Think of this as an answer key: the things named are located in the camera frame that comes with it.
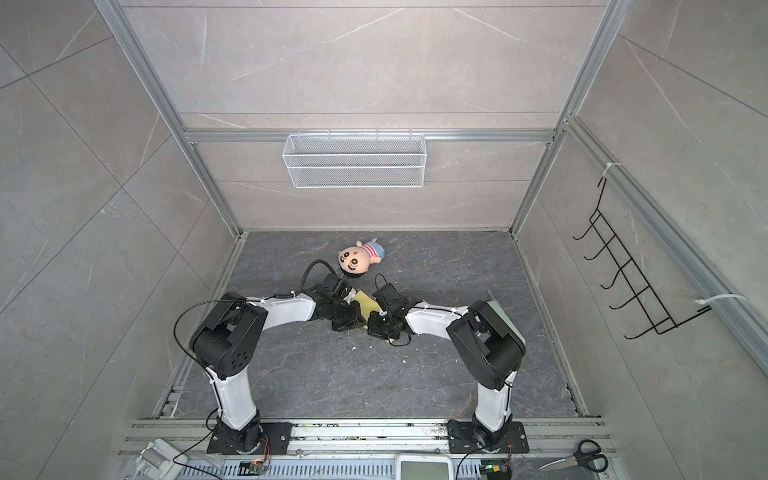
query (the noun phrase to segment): gray tile wall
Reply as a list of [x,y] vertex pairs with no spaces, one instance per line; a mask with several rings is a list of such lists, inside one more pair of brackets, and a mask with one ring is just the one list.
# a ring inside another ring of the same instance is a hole
[[101,478],[158,401],[232,244],[169,137],[90,0],[0,5],[0,478]]
[[[126,0],[190,128],[551,128],[597,0]],[[202,144],[246,229],[506,230],[543,144],[432,144],[419,189],[297,190],[278,144]]]
[[635,2],[580,113],[768,319],[768,3]]
[[[757,0],[638,0],[579,116],[768,318],[766,20]],[[599,248],[594,233],[573,239],[599,177],[567,141],[521,235],[590,413],[606,417],[637,478],[762,478],[768,381],[715,314],[627,340],[649,326],[641,310],[607,308],[631,293],[622,280],[598,286],[615,267],[605,253],[584,260]],[[692,315],[697,291],[613,189],[605,195],[602,210],[672,315]]]
[[[567,139],[520,244],[587,408],[602,415],[631,478],[762,478],[768,468],[768,381],[714,312],[664,335],[629,340],[650,326],[586,231],[601,171]],[[678,321],[696,312],[698,292],[609,185],[601,211]],[[607,230],[601,226],[604,237]],[[611,244],[620,262],[621,249]],[[637,271],[630,281],[641,283]],[[656,320],[660,307],[644,305]]]
[[124,4],[188,126],[218,128],[553,127],[604,11],[599,0]]
[[283,144],[203,143],[200,151],[245,229],[507,230],[541,142],[434,142],[420,188],[305,188]]

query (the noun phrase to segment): zip tie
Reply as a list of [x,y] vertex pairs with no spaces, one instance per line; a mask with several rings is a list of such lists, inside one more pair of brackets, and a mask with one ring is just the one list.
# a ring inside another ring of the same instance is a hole
[[710,298],[694,300],[694,302],[698,303],[699,305],[705,305],[713,300],[719,300],[721,298],[738,298],[738,299],[746,300],[746,297],[744,295],[736,295],[735,293],[721,293],[720,295],[711,296]]
[[603,177],[605,177],[605,174],[608,172],[608,169],[613,167],[614,165],[621,165],[621,164],[613,164],[611,162],[608,162],[605,164],[605,170],[603,170]]

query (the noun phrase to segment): yellow sponge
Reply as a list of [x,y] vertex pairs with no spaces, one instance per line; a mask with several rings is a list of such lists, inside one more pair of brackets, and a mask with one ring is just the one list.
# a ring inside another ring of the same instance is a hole
[[352,297],[352,300],[357,300],[360,303],[360,312],[362,313],[362,317],[366,320],[371,312],[381,311],[379,304],[373,298],[367,296],[362,290],[358,291],[357,294]]

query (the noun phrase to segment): wire basket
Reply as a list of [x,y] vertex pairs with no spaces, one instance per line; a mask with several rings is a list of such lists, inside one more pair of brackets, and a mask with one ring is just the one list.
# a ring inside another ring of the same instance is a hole
[[421,134],[292,134],[283,159],[296,188],[421,187]]

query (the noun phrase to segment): scissor blade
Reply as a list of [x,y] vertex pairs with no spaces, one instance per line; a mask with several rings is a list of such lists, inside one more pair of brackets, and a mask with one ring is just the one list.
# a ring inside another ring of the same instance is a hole
[[562,458],[560,460],[555,460],[554,462],[549,462],[547,465],[544,465],[539,470],[541,472],[548,472],[550,470],[559,470],[561,468],[574,467],[576,465],[578,465],[578,462],[576,462],[576,457],[568,457],[568,458]]

